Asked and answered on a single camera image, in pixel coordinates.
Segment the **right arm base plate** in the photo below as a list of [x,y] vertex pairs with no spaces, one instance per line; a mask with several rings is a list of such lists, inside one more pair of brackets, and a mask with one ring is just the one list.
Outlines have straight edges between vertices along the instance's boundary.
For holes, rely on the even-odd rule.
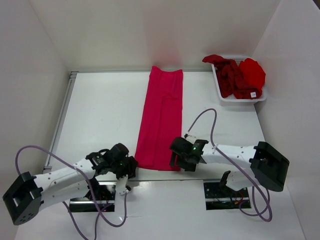
[[251,202],[247,188],[234,191],[220,185],[218,181],[203,182],[206,210],[233,210],[241,206],[250,209]]

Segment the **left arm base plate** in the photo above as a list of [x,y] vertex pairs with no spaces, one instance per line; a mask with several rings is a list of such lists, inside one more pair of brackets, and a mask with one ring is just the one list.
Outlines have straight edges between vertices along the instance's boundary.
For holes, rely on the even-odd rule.
[[[102,210],[107,207],[103,212],[115,211],[115,198],[116,198],[116,183],[99,181],[99,188],[95,190],[95,199],[99,208]],[[68,204],[72,213],[96,213],[92,194],[90,190],[82,197],[72,198]]]

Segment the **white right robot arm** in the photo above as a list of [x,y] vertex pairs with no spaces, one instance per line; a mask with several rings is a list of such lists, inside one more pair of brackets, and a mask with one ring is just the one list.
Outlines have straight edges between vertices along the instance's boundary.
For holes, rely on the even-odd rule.
[[186,172],[195,172],[198,164],[236,167],[237,170],[225,171],[220,179],[219,191],[225,197],[255,185],[282,192],[290,165],[284,155],[264,141],[256,146],[210,146],[204,139],[192,143],[183,137],[176,137],[169,149],[172,151],[170,165]]

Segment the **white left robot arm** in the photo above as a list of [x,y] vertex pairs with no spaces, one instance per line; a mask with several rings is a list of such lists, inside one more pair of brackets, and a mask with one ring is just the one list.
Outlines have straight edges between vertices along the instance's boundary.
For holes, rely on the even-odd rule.
[[94,200],[99,196],[98,176],[113,173],[115,191],[125,195],[129,179],[136,176],[138,162],[121,143],[88,154],[80,161],[44,174],[18,173],[2,199],[15,226],[33,219],[40,211],[73,198]]

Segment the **pink red t shirt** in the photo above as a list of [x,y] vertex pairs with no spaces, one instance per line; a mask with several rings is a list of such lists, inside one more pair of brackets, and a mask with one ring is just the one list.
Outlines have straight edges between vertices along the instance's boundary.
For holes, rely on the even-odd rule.
[[182,134],[183,71],[151,68],[135,151],[138,167],[179,171],[170,166],[170,145]]

